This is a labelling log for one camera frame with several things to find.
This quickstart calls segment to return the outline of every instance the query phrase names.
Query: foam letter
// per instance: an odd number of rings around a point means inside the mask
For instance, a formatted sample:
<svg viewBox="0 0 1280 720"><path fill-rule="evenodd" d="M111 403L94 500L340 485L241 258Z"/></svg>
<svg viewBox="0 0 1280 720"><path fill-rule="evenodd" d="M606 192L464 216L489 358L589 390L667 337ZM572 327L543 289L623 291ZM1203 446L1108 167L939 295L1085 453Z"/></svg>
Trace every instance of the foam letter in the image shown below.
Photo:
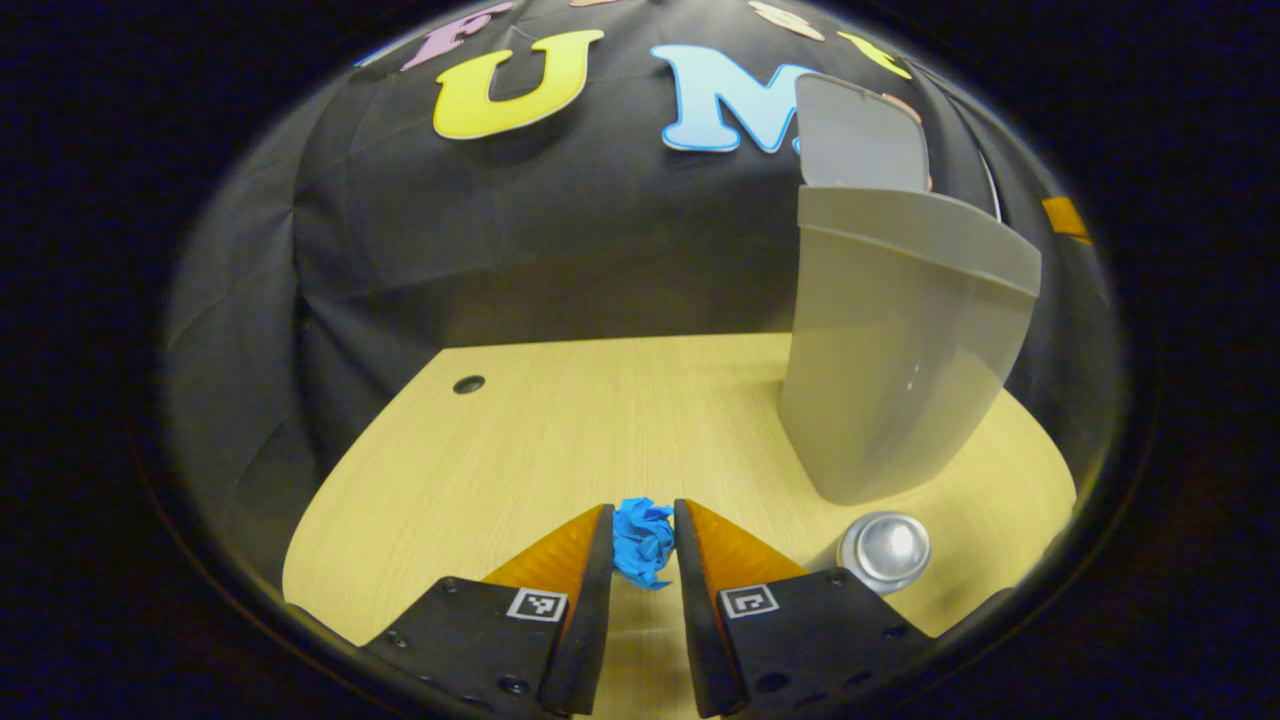
<svg viewBox="0 0 1280 720"><path fill-rule="evenodd" d="M874 60L876 64L878 64L879 67L884 68L886 70L888 70L888 72L891 72L893 74L897 74L897 76L902 76L906 79L911 79L911 74L910 73L908 73L902 68L900 68L900 67L897 67L897 65L893 64L893 56L890 55L888 53L881 50L879 47L876 47L874 45L872 45L870 42L867 42L861 37L858 37L858 36L854 36L854 35L849 35L847 32L838 32L837 31L836 35L838 35L840 37L844 37L845 40L847 40L847 41L852 42L854 45L856 45L858 49L863 51L863 55L867 55L868 58L870 58L872 60Z"/></svg>
<svg viewBox="0 0 1280 720"><path fill-rule="evenodd" d="M452 140L474 140L536 123L567 106L586 85L588 46L602 37L598 29L581 29L534 42L534 50L547 53L543 82L513 100L489 100L494 69L511 58L511 50L480 55L444 70L435 78L444 86L435 101L435 132Z"/></svg>
<svg viewBox="0 0 1280 720"><path fill-rule="evenodd" d="M755 9L756 15L760 15L781 28L790 29L796 35L803 35L809 40L817 40L818 42L826 42L827 40L820 32L809 24L809 20L796 15L795 13L788 13L780 8L774 8L773 5L758 3L756 0L751 0L748 5Z"/></svg>
<svg viewBox="0 0 1280 720"><path fill-rule="evenodd" d="M675 150L736 149L741 136L724 126L723 101L760 150L776 152L796 111L796 78L814 72L800 65L778 65L769 85L760 85L719 50L659 45L649 53L667 60L676 76L678 119L662 131L662 141Z"/></svg>
<svg viewBox="0 0 1280 720"><path fill-rule="evenodd" d="M440 26L431 32L426 33L422 44L417 50L417 55L408 63L401 67L401 72L404 72L413 65L425 63L431 58L439 58L449 50L462 45L458 40L460 35L474 35L476 31L489 24L489 18L497 15L498 13L506 13L515 5L515 3L503 3L500 5L494 5L493 8L486 8L479 13L471 13L465 18L458 18L449 24Z"/></svg>

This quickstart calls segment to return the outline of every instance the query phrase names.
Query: black fabric backdrop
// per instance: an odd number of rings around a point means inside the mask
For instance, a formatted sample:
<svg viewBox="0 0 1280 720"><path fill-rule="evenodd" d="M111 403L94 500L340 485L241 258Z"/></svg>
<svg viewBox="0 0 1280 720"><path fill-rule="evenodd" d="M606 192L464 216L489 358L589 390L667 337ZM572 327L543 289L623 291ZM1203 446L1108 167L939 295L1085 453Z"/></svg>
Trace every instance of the black fabric backdrop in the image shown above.
<svg viewBox="0 0 1280 720"><path fill-rule="evenodd" d="M9 715L396 716L303 661L297 647L311 646L282 642L284 624L264 632L274 601L251 602L238 571L216 571L216 548L175 512L184 498L157 512L152 492L183 483L169 482L177 468L152 415L154 333L178 238L215 176L335 63L429 10L28 5L8 26L18 152L0 173L17 461ZM954 67L1055 169L1087 179L1076 201L1088 200L1094 233L1110 233L1100 247L1139 393L1096 512L1068 538L1070 571L992 652L876 714L1275 716L1267 568L1280 543L1262 452L1280 266L1265 182L1275 13L1184 0L849 6L937 51L947 67L931 68ZM225 272L210 263L210 275Z"/></svg>
<svg viewBox="0 0 1280 720"><path fill-rule="evenodd" d="M228 548L279 587L326 473L443 347L790 328L796 123L772 155L745 132L727 154L667 149L675 83L649 54L662 44L718 49L760 82L794 63L901 97L923 118L934 191L993 213L986 156L1004 220L1043 259L1007 387L1085 487L1116 421L1121 359L1094 250L1055 236L1039 204L1071 193L945 68L814 6L773 4L827 41L737 0L526 0L407 72L417 42L348 68L283 117L191 234L164 332L170 442ZM435 133L440 72L511 49L490 96L516 97L541 79L534 38L591 28L605 36L566 109L476 141ZM906 55L914 82L837 29Z"/></svg>

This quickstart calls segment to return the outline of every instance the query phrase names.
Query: table surface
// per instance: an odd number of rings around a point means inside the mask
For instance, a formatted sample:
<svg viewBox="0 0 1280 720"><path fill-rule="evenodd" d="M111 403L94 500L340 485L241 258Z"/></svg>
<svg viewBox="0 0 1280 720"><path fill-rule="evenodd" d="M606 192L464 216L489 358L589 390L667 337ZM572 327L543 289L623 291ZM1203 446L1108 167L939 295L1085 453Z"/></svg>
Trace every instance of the table surface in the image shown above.
<svg viewBox="0 0 1280 720"><path fill-rule="evenodd" d="M931 482L855 506L818 496L777 415L790 334L444 350L383 410L293 536L284 597L362 646L442 575L480 579L600 502L687 497L800 564L897 510L933 557L886 600L937 635L1012 585L1070 518L1044 430L1001 392ZM483 375L468 395L457 380ZM648 592L614 575L596 717L696 717L676 560Z"/></svg>

